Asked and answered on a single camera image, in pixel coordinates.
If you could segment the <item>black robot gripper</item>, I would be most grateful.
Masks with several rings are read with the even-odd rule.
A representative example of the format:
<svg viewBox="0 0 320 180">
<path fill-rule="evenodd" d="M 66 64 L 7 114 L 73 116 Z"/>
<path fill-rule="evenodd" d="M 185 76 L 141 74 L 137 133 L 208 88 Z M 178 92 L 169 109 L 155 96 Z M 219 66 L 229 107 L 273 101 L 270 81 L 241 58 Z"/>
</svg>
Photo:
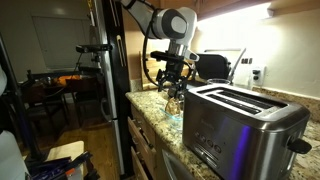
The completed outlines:
<svg viewBox="0 0 320 180">
<path fill-rule="evenodd" d="M 166 52 L 153 51 L 151 57 L 157 61 L 165 61 L 166 66 L 165 70 L 159 70 L 156 80 L 158 81 L 158 92 L 161 92 L 164 89 L 164 83 L 170 82 L 172 85 L 180 85 L 192 74 L 191 66 L 184 60 L 183 56 L 172 55 Z M 182 75 L 183 67 L 188 67 L 188 74 L 186 76 Z M 186 91 L 185 87 L 171 87 L 168 90 L 168 95 L 170 98 L 183 100 L 184 92 Z"/>
</svg>

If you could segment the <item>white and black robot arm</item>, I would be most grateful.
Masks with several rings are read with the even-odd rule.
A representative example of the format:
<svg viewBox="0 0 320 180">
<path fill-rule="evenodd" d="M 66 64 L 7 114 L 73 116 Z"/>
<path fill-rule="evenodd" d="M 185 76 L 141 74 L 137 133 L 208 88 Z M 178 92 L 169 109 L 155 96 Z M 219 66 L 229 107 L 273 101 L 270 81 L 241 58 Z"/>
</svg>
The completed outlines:
<svg viewBox="0 0 320 180">
<path fill-rule="evenodd" d="M 146 77 L 158 87 L 161 92 L 166 88 L 165 82 L 170 82 L 168 89 L 170 96 L 179 99 L 186 89 L 186 81 L 191 76 L 192 68 L 186 60 L 198 61 L 200 57 L 189 48 L 193 39 L 197 15 L 188 7 L 178 9 L 155 8 L 146 0 L 119 0 L 123 8 L 138 23 L 145 36 L 143 55 L 146 55 L 148 39 L 169 39 L 169 47 L 165 52 L 153 51 L 150 56 L 157 61 L 165 61 L 166 69 L 158 70 L 156 83 L 147 72 L 146 64 L 144 72 Z"/>
</svg>

